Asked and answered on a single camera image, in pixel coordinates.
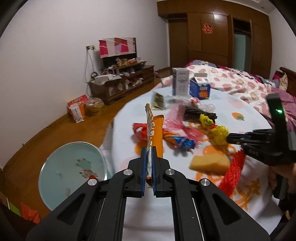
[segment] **wooden wardrobe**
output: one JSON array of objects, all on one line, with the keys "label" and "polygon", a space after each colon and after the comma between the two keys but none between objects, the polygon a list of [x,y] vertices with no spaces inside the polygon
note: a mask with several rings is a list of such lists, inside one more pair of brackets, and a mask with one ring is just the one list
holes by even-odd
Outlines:
[{"label": "wooden wardrobe", "polygon": [[250,72],[269,78],[272,42],[269,17],[264,13],[221,0],[167,0],[157,6],[158,15],[169,22],[171,67],[183,67],[194,59],[233,67],[238,20],[249,25]]}]

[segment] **human hand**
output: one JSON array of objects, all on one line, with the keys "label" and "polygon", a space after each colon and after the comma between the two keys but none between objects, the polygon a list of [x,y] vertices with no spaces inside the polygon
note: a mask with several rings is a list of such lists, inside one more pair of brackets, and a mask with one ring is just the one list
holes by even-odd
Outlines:
[{"label": "human hand", "polygon": [[281,164],[275,167],[269,167],[268,169],[268,182],[274,190],[277,186],[276,175],[279,174],[288,179],[288,193],[296,191],[296,165],[292,164]]}]

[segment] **pink plastic bag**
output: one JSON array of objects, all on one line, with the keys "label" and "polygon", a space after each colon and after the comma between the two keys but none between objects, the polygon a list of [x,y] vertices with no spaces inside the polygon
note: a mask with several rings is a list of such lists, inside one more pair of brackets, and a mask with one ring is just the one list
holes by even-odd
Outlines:
[{"label": "pink plastic bag", "polygon": [[169,115],[163,122],[163,129],[183,137],[194,140],[196,145],[201,144],[204,134],[197,128],[187,127],[183,124],[185,105],[177,104],[171,108]]}]

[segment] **wooden floor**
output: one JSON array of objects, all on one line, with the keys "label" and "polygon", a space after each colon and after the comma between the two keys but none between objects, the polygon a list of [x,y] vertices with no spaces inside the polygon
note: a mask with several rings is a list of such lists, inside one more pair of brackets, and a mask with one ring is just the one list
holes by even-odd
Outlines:
[{"label": "wooden floor", "polygon": [[[170,69],[160,70],[161,77],[170,75]],[[6,164],[3,173],[0,172],[2,191],[17,208],[21,210],[21,201],[38,210],[41,219],[50,210],[44,205],[38,191],[38,177],[46,158],[58,147],[74,141],[85,141],[100,146],[104,140],[106,129],[116,113],[130,100],[151,90],[160,79],[116,101],[111,106],[105,106],[103,113],[87,117],[84,122],[76,124],[71,118],[42,130],[29,141]]]}]

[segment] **orange cloth on floor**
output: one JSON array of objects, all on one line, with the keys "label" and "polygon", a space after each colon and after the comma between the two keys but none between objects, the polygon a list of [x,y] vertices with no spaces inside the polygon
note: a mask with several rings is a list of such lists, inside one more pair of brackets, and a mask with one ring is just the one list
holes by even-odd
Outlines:
[{"label": "orange cloth on floor", "polygon": [[22,205],[22,218],[24,218],[25,220],[32,221],[33,223],[36,223],[36,224],[40,223],[40,214],[38,211],[30,209],[30,207],[23,204],[23,202],[21,202],[21,205]]}]

